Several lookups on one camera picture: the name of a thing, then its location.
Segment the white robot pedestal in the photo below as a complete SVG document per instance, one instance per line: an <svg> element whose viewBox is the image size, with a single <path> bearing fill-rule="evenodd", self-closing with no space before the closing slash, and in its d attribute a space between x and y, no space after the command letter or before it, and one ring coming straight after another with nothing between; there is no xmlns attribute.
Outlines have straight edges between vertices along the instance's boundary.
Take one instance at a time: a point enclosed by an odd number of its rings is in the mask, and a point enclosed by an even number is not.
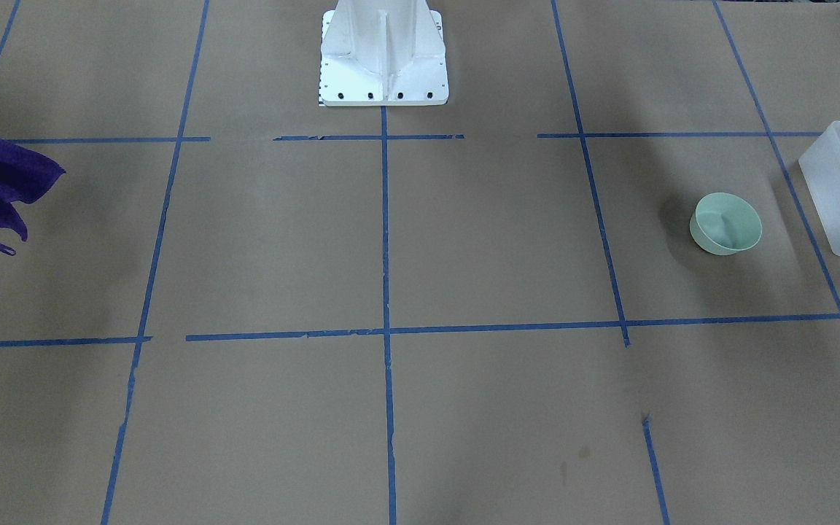
<svg viewBox="0 0 840 525"><path fill-rule="evenodd" d="M340 1L321 29L321 106L448 103L443 18L427 1Z"/></svg>

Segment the pale green bowl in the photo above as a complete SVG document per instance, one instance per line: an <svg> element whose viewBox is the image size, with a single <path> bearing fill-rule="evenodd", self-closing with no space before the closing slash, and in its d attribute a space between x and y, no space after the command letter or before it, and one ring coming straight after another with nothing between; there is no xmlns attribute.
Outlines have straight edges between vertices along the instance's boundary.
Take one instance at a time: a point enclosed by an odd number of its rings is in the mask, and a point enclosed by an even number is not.
<svg viewBox="0 0 840 525"><path fill-rule="evenodd" d="M704 252L729 256L754 248L763 236L763 223L743 198L713 192L696 203L689 231L693 242Z"/></svg>

